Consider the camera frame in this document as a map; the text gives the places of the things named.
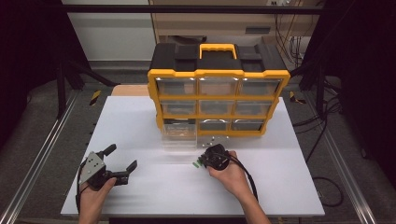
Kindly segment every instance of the yellow storage organizer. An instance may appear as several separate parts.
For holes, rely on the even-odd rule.
[[[265,133],[290,73],[276,46],[158,44],[148,92],[163,135]]]

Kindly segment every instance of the yellow handle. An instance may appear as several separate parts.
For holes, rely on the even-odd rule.
[[[199,46],[199,59],[202,59],[202,51],[210,51],[210,50],[232,51],[233,58],[236,59],[236,51],[234,44],[201,44]]]

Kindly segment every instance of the white tabletop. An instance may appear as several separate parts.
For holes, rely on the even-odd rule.
[[[162,145],[154,103],[147,96],[109,96],[87,148],[117,149],[105,157],[107,170],[124,171],[134,160],[137,168],[129,184],[116,186],[107,196],[103,214],[112,217],[232,217],[243,215],[235,197],[204,167],[192,165],[205,152],[169,151]],[[220,138],[226,149],[253,176],[260,205],[268,216],[323,216],[311,175],[304,162],[285,104],[280,98],[267,131],[261,137]],[[61,214],[77,216],[76,179]]]

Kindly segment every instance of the white wall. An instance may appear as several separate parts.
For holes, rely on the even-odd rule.
[[[64,4],[148,5],[148,0],[63,0]],[[150,61],[155,48],[149,14],[69,13],[89,61]]]

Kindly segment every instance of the hand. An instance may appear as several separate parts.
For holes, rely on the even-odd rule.
[[[235,151],[230,151],[230,155],[236,157]],[[224,188],[233,194],[238,200],[247,194],[252,194],[245,171],[242,170],[235,162],[230,161],[230,164],[222,171],[218,171],[210,166],[207,167],[209,174],[219,180]]]
[[[82,184],[80,187],[80,190],[83,191],[80,200],[79,224],[96,224],[99,222],[106,196],[114,187],[116,181],[117,178],[115,177],[108,179],[98,191],[91,189],[87,182]]]

